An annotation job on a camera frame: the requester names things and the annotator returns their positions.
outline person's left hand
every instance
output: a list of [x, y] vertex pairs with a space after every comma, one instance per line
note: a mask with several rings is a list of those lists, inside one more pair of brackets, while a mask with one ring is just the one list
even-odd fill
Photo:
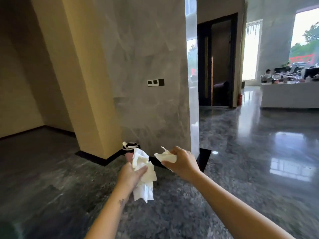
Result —
[[116, 187], [125, 190], [129, 195], [136, 187], [138, 181], [141, 179], [143, 174], [146, 173], [146, 171], [147, 166], [144, 166], [139, 170], [134, 171], [134, 169], [132, 168], [132, 164], [129, 162], [126, 163], [122, 167], [117, 177]]

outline crumpled tissue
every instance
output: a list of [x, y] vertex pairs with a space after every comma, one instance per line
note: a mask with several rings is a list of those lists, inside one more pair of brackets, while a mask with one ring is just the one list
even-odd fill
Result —
[[142, 198], [146, 203], [148, 200], [154, 200], [153, 197], [153, 181], [157, 180], [154, 165], [148, 159], [146, 152], [139, 148], [134, 148], [132, 167], [134, 171], [139, 170], [143, 166], [147, 166], [146, 173], [141, 177], [136, 188], [133, 190], [134, 200]]
[[165, 150], [165, 152], [163, 152], [162, 154], [154, 154], [154, 156], [160, 161], [162, 162], [164, 161], [169, 161], [169, 162], [176, 162], [177, 161], [177, 156], [170, 153], [170, 151], [168, 151], [167, 149], [163, 148]]

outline marble floor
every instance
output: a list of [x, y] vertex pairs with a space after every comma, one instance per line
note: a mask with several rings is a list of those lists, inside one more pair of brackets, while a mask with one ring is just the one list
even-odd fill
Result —
[[[200, 108], [205, 173], [298, 239], [319, 238], [319, 112], [260, 110], [258, 88], [235, 110]], [[83, 238], [124, 157], [106, 167], [45, 128], [0, 140], [0, 238]], [[191, 185], [156, 167], [154, 201], [127, 203], [117, 238], [232, 238]]]

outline white reception desk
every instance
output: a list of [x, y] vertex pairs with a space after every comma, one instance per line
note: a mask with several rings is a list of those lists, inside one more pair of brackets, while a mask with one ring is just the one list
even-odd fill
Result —
[[262, 83], [262, 108], [319, 108], [319, 81], [296, 84]]

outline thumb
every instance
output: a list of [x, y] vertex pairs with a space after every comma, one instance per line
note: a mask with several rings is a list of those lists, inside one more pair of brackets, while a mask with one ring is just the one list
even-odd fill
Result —
[[161, 163], [162, 163], [162, 165], [164, 165], [166, 168], [173, 170], [174, 163], [169, 162], [169, 161], [162, 161]]
[[143, 176], [143, 174], [146, 173], [146, 171], [147, 171], [147, 166], [145, 165], [145, 166], [141, 167], [139, 170], [136, 170], [135, 173], [137, 174], [137, 176], [139, 178], [141, 178]]

